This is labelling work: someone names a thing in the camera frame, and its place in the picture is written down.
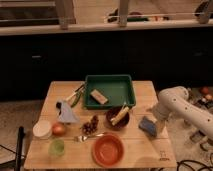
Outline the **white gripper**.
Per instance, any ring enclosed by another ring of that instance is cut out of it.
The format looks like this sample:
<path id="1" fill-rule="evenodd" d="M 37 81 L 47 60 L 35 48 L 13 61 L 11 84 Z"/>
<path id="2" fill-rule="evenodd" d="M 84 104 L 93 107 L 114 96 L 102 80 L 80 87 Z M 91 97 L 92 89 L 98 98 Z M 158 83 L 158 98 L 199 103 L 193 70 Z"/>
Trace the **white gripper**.
<path id="1" fill-rule="evenodd" d="M 163 132 L 164 128 L 166 127 L 166 122 L 167 122 L 166 118 L 155 116 L 154 124 L 158 134 Z"/>

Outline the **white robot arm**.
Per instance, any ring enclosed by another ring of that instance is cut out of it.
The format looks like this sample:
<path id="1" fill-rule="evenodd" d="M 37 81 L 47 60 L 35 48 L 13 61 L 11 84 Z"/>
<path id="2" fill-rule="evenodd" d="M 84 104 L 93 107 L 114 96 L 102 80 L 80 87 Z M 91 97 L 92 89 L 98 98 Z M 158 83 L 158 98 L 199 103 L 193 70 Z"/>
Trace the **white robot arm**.
<path id="1" fill-rule="evenodd" d="M 158 93 L 158 102 L 152 107 L 152 113 L 158 121 L 164 121 L 174 112 L 213 140 L 213 115 L 192 105 L 188 99 L 189 92 L 183 86 L 163 89 Z"/>

